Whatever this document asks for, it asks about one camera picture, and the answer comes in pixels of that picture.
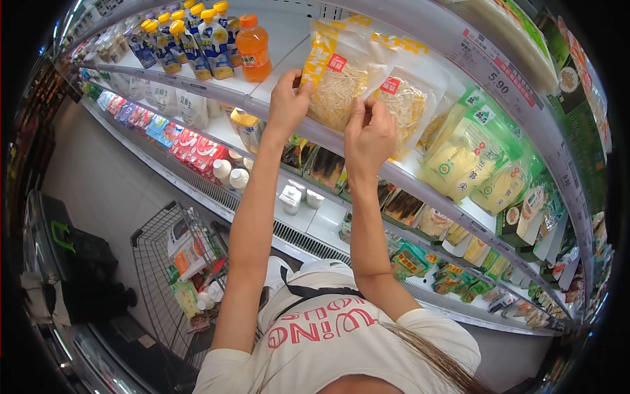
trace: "hair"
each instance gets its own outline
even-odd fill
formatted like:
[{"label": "hair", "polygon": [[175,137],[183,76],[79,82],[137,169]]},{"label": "hair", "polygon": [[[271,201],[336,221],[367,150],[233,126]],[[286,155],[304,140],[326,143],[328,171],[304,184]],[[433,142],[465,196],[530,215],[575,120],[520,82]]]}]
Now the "hair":
[{"label": "hair", "polygon": [[[442,378],[454,392],[462,394],[495,394],[479,379],[475,378],[473,374],[466,371],[466,369],[455,361],[453,357],[450,357],[448,354],[441,351],[436,345],[426,338],[423,338],[408,328],[401,327],[396,324],[382,322],[379,322],[379,324],[395,336],[399,337],[405,344],[409,345],[410,350],[417,352],[429,368],[431,368],[437,376]],[[267,361],[263,376],[267,376],[269,373],[271,356]],[[263,377],[263,382],[258,389],[256,389],[255,394],[261,394],[267,384],[269,384],[269,381],[273,379],[273,377],[276,376],[283,367],[284,366],[280,367],[271,376],[269,376],[269,378]]]}]

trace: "floor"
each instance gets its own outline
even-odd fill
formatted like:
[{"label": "floor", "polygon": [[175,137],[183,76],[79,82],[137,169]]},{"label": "floor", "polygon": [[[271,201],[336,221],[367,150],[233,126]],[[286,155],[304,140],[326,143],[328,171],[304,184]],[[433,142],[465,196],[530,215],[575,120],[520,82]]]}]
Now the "floor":
[{"label": "floor", "polygon": [[[139,289],[130,236],[172,200],[197,211],[207,210],[131,154],[80,104],[66,100],[53,126],[57,147],[42,192],[66,203],[77,228],[109,241],[119,260],[117,279],[140,297],[130,312],[153,331]],[[551,344],[546,337],[463,326],[479,344],[478,376],[497,392],[535,376]]]}]

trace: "woman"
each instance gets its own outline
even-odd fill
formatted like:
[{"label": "woman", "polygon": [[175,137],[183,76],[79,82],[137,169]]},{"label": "woman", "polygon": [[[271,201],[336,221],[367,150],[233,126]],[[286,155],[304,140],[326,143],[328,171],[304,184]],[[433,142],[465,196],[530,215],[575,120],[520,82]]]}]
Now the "woman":
[{"label": "woman", "polygon": [[[272,244],[278,167],[304,118],[312,83],[301,70],[272,92],[269,121],[230,232],[229,279],[214,340],[197,378],[203,393],[489,392],[472,378],[477,343],[423,309],[391,274],[377,173],[395,148],[396,123],[379,100],[355,100],[345,130],[352,190],[352,269],[304,264],[258,312]],[[286,278],[287,269],[282,269]],[[255,345],[256,325],[264,333]]]}]

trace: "green handle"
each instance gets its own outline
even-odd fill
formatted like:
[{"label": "green handle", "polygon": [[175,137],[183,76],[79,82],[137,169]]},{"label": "green handle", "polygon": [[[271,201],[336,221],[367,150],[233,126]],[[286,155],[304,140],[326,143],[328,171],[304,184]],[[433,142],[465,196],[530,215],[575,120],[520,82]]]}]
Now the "green handle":
[{"label": "green handle", "polygon": [[52,239],[55,240],[56,243],[58,243],[59,245],[61,245],[62,247],[68,249],[68,250],[72,250],[73,253],[76,253],[76,251],[74,250],[74,245],[72,243],[68,243],[65,241],[62,241],[60,239],[57,238],[57,233],[55,232],[55,229],[58,228],[62,231],[65,231],[66,233],[70,233],[70,230],[68,230],[68,225],[67,224],[63,224],[60,223],[58,221],[51,221],[50,222],[50,231],[52,232]]}]

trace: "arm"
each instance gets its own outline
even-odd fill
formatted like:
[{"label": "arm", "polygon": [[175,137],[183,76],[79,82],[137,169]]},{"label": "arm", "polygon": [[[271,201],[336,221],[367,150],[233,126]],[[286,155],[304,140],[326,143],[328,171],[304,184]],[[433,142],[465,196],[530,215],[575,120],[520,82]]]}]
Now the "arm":
[{"label": "arm", "polygon": [[369,98],[364,105],[355,100],[344,147],[352,190],[352,270],[359,291],[393,321],[421,308],[391,274],[376,194],[379,168],[395,146],[396,121],[385,103]]},{"label": "arm", "polygon": [[289,70],[272,92],[269,121],[230,230],[229,270],[211,350],[251,353],[258,303],[272,246],[273,207],[284,144],[302,121],[312,83],[293,92],[301,70]]}]

